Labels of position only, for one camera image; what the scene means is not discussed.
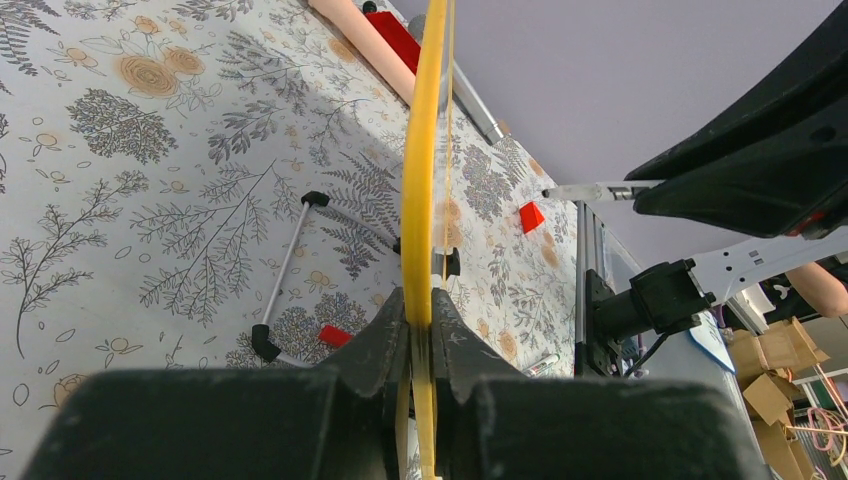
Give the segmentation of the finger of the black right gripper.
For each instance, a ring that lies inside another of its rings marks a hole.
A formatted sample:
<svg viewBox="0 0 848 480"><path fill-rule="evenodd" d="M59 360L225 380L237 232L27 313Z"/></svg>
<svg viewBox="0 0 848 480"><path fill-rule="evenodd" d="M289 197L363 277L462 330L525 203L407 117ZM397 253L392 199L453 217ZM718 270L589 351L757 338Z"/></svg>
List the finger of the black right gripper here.
<svg viewBox="0 0 848 480"><path fill-rule="evenodd" d="M847 223L847 4L695 134L627 175L641 215L821 239Z"/></svg>

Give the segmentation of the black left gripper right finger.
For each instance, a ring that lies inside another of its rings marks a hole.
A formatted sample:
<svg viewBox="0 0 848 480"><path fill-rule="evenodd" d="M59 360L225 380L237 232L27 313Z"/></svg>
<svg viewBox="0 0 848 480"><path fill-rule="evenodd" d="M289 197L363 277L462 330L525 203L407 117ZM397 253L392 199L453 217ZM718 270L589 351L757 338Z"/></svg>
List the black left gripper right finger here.
<svg viewBox="0 0 848 480"><path fill-rule="evenodd" d="M432 293L446 479L768 479L736 406L702 383L530 378Z"/></svg>

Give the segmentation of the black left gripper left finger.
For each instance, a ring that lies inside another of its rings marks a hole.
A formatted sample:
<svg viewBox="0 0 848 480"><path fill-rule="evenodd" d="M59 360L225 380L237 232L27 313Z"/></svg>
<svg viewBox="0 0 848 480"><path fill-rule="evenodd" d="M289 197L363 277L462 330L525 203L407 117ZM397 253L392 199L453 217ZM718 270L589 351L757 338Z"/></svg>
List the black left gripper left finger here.
<svg viewBox="0 0 848 480"><path fill-rule="evenodd" d="M27 479L400 479L407 463L403 292L318 365L123 370L59 409Z"/></svg>

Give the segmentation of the yellow framed whiteboard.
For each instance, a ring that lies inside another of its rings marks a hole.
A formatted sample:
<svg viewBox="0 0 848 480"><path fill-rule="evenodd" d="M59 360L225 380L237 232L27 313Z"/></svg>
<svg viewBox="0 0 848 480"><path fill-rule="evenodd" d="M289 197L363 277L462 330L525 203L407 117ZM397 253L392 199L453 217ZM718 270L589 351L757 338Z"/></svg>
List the yellow framed whiteboard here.
<svg viewBox="0 0 848 480"><path fill-rule="evenodd" d="M436 387L431 331L435 195L447 186L450 159L455 3L428 4L404 150L401 271L410 335L411 387L420 471L436 479Z"/></svg>

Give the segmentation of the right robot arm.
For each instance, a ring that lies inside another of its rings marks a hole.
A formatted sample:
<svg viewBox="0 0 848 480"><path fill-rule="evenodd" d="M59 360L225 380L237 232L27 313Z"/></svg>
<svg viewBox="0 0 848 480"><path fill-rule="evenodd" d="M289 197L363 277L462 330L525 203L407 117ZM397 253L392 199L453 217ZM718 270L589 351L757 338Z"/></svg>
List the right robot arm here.
<svg viewBox="0 0 848 480"><path fill-rule="evenodd" d="M590 300L587 323L621 340L671 335L739 291L847 248L847 6L714 120L631 171L615 199L744 242L633 277Z"/></svg>

